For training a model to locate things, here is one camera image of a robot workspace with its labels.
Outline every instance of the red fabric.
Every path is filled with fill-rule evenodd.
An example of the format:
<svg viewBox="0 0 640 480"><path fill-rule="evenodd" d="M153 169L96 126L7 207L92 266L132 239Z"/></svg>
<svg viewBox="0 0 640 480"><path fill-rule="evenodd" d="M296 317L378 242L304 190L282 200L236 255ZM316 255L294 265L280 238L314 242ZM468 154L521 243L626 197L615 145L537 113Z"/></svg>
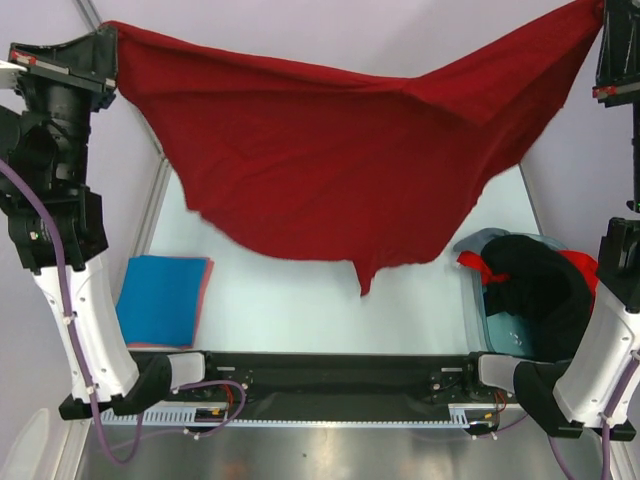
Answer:
<svg viewBox="0 0 640 480"><path fill-rule="evenodd" d="M592 257L582 252L574 252L572 250L559 250L558 253L562 254L567 260L569 260L578 270L582 273L591 295L595 298L596 287L598 286L598 277L596 272L598 270L598 262ZM473 252L462 252L458 256L458 263L465 267L477 270L482 274L482 284L488 283L500 283L509 280L509 275L501 273L494 275L489 266L484 263L482 257Z"/></svg>
<svg viewBox="0 0 640 480"><path fill-rule="evenodd" d="M480 272L482 275L483 285L487 285L488 283L502 283L511 278L507 273L498 273L497 275L494 275L489 266L484 263L482 257L477 253L462 252L458 255L458 263Z"/></svg>
<svg viewBox="0 0 640 480"><path fill-rule="evenodd" d="M566 99L599 3L574 1L413 79L115 23L118 83L189 209L265 255L351 260L366 294L380 268L435 259L487 181L522 159Z"/></svg>

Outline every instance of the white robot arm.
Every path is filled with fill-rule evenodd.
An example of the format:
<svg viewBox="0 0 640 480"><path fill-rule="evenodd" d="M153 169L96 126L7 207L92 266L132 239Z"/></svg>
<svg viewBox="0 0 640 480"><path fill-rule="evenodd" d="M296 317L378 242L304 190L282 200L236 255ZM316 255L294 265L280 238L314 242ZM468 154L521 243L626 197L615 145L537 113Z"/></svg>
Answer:
<svg viewBox="0 0 640 480"><path fill-rule="evenodd" d="M116 317L101 199L85 185L89 118L114 97L116 41L104 27L64 45L14 44L11 62L0 62L0 88L27 104L22 115L0 107L0 208L58 325L72 382L60 406L67 420L92 416L92 401L140 414L205 375L200 352L134 361Z"/></svg>
<svg viewBox="0 0 640 480"><path fill-rule="evenodd" d="M633 105L634 198L640 213L640 7L607 0L593 97L606 107ZM630 440L627 420L640 382L640 221L613 218L598 255L596 302L570 363L535 364L505 356L479 360L480 380L514 392L520 405L551 436L576 437L582 428Z"/></svg>

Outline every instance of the white wall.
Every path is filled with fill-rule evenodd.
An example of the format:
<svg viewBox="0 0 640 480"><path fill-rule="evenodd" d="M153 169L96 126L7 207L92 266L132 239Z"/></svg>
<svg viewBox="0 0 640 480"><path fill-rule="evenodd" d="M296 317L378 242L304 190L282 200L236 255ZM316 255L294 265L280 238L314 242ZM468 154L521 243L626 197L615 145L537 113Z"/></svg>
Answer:
<svg viewBox="0 0 640 480"><path fill-rule="evenodd" d="M87 32L71 1L4 0L2 11L0 58L12 41L46 45ZM9 91L0 92L0 104L24 108L22 99ZM88 183L103 194L111 280L117 285L134 240L131 226L138 224L157 159L122 99L94 115L92 127ZM22 427L38 409L48 408L51 451L43 475L66 431L56 409L69 393L69 369L44 297L22 270L6 232L7 221L0 214L0 470Z"/></svg>
<svg viewBox="0 0 640 480"><path fill-rule="evenodd" d="M599 47L600 37L523 162L545 233L596 258L609 218L640 219L625 205L633 198L631 106L606 109L591 98Z"/></svg>

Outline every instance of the black cloth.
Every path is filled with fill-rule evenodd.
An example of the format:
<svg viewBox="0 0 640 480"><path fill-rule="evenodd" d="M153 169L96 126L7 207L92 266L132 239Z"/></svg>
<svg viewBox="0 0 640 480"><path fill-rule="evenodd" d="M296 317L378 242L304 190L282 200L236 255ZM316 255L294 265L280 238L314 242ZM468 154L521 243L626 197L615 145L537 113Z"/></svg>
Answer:
<svg viewBox="0 0 640 480"><path fill-rule="evenodd" d="M537 360L572 358L593 303L580 270L560 253L523 235L491 240L481 257L494 274L510 276L505 282L486 286L487 316L507 312L532 322Z"/></svg>

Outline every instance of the blue towel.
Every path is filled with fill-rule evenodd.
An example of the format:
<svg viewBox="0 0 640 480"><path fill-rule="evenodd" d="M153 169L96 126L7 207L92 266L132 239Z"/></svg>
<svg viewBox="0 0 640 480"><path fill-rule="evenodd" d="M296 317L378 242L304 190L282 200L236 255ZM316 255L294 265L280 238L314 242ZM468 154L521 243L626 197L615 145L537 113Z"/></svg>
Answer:
<svg viewBox="0 0 640 480"><path fill-rule="evenodd" d="M211 265L205 258L146 255L129 260L116 306L125 343L192 346Z"/></svg>

